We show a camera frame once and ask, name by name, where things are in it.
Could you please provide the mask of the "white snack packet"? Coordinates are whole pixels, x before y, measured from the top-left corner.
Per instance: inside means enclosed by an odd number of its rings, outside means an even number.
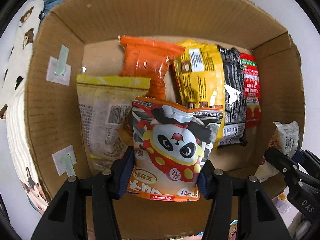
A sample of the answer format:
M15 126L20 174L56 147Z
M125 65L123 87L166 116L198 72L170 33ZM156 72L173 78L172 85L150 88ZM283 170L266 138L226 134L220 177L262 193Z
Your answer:
M288 124L282 124L275 121L274 124L276 130L268 143L268 147L275 147L282 154L291 159L298 149L300 136L299 125L296 121ZM279 171L266 161L265 156L263 156L263 159L255 172L255 176L262 183L278 173Z

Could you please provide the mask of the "orange panda snack bag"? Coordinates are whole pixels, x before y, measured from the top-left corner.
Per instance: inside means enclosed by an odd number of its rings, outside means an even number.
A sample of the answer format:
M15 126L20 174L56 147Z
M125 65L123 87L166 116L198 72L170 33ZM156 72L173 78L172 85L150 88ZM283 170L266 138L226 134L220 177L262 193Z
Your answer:
M197 180L222 138L223 107L189 109L138 97L131 113L135 165L128 193L165 202L199 200Z

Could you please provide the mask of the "striped cat print blanket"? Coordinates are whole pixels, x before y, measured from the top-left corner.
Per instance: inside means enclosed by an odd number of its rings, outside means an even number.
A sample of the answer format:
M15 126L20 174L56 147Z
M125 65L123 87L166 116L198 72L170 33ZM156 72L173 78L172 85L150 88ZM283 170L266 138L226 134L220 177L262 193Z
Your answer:
M24 86L17 88L7 109L7 139L14 168L27 198L38 213L44 214L49 203L41 188L31 157L24 123Z

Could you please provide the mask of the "black snack bag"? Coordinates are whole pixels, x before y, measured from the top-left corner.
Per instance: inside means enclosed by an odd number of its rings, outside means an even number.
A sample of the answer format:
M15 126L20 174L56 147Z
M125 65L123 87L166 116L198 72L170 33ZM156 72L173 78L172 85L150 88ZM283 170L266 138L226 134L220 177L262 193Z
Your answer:
M246 99L244 95L245 78L240 52L217 46L220 53L225 77L225 124L219 147L240 144L246 140Z

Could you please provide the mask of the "red snack bag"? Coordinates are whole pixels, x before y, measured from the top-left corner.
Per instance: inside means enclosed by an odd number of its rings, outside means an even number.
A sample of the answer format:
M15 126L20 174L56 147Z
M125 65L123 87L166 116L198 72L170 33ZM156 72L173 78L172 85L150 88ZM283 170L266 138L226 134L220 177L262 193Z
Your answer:
M244 72L244 95L246 99L246 127L256 127L261 120L261 94L258 66L253 55L241 53Z

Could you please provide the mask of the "pale yellow cracker bag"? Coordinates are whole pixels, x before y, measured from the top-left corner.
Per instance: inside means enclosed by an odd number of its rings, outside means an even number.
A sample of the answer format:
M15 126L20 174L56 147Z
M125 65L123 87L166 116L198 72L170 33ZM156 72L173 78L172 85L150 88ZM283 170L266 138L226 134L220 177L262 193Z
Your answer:
M110 168L133 144L127 118L133 100L146 96L149 88L147 77L77 76L82 132L93 174Z

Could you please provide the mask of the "yellow chocolate snack bag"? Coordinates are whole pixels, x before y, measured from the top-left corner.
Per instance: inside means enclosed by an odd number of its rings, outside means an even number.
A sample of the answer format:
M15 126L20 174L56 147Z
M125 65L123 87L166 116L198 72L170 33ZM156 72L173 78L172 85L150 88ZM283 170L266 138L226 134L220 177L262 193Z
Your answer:
M176 43L184 53L173 62L182 105L189 109L213 108L218 114L218 130L213 149L223 137L225 124L225 78L217 45L185 40Z

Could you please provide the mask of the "white bear print pillow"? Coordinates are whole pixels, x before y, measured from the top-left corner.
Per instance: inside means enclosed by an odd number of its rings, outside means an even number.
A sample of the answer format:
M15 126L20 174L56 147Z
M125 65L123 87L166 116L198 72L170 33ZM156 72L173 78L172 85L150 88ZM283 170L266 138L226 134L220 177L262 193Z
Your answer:
M6 119L14 93L27 75L43 12L44 0L34 0L25 6L19 18L11 53L4 68L4 82L1 88L2 120Z

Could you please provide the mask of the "brown cardboard box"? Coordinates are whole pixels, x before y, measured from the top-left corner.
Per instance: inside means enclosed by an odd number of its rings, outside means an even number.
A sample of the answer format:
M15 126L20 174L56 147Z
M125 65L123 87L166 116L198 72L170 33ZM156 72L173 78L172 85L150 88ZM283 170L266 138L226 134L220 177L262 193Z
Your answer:
M51 205L33 239L85 239L100 226L98 239L113 239L113 219L93 213L88 147L80 121L76 76L118 74L123 64L119 35L199 38L245 48L258 63L262 120L246 147L216 151L210 163L239 177L247 187L239 206L240 230L249 239L289 239L279 214L259 221L248 176L260 163L274 122L305 124L300 55L287 30L247 0L67 0L44 19L26 79L25 125L40 185Z

